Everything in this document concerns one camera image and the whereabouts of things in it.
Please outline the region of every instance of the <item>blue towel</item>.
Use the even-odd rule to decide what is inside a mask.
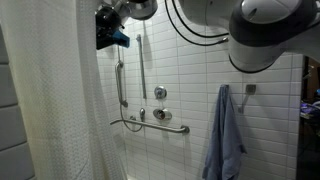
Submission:
[[[238,179],[241,155],[246,153],[235,121],[229,86],[220,87],[210,146],[202,178],[206,180]]]

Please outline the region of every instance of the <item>horizontal grab bar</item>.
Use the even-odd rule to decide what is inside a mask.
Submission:
[[[156,124],[149,124],[149,123],[145,123],[145,122],[139,122],[139,121],[133,121],[133,120],[122,120],[122,119],[118,119],[115,121],[112,121],[110,123],[110,125],[119,123],[119,122],[126,122],[126,123],[131,123],[131,124],[137,124],[137,125],[141,125],[141,126],[145,126],[145,127],[149,127],[149,128],[153,128],[153,129],[159,129],[159,130],[163,130],[163,131],[168,131],[168,132],[172,132],[172,133],[185,133],[188,134],[190,132],[190,128],[188,126],[181,126],[180,129],[177,128],[170,128],[170,127],[165,127],[165,126],[159,126]]]

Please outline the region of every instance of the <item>gray wall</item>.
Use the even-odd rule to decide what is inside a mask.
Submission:
[[[33,178],[31,154],[0,27],[0,179]]]

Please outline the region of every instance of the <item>white shower curtain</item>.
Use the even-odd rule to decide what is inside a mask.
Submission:
[[[39,180],[125,179],[95,51],[98,0],[1,0],[1,26]]]

